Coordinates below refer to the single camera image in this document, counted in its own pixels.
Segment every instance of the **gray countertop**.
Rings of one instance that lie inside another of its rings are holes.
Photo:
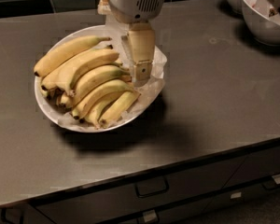
[[[0,205],[280,137],[280,48],[254,40],[225,0],[165,4],[152,24],[166,85],[109,133],[53,124],[35,100],[35,61],[95,10],[0,19]]]

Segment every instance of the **speaker grille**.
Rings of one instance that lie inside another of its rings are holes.
[[[159,0],[139,0],[137,6],[142,12],[152,12],[159,6]]]

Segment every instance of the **bowl rim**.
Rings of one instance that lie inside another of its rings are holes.
[[[261,14],[260,12],[258,12],[257,10],[255,10],[251,5],[249,5],[249,3],[246,0],[242,0],[242,2],[244,2],[248,7],[250,7],[252,9],[253,12],[257,13],[258,15],[260,15],[263,19],[265,19],[266,21],[272,22],[273,24],[275,24],[276,26],[280,27],[280,24],[278,24],[277,22],[270,20],[268,17],[264,16],[263,14]]]

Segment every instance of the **countertop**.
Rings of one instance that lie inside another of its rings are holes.
[[[225,0],[168,3],[152,21],[166,84],[136,120],[108,133],[53,124],[35,62],[104,23],[96,10],[0,19],[0,206],[280,137],[280,47],[258,43]]]

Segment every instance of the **bunch of bananas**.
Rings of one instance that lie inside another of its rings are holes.
[[[109,40],[97,35],[74,38],[48,52],[34,67],[42,95],[56,99],[64,112],[69,110],[74,119],[95,129],[116,124],[140,95],[119,53],[112,46],[96,47]]]

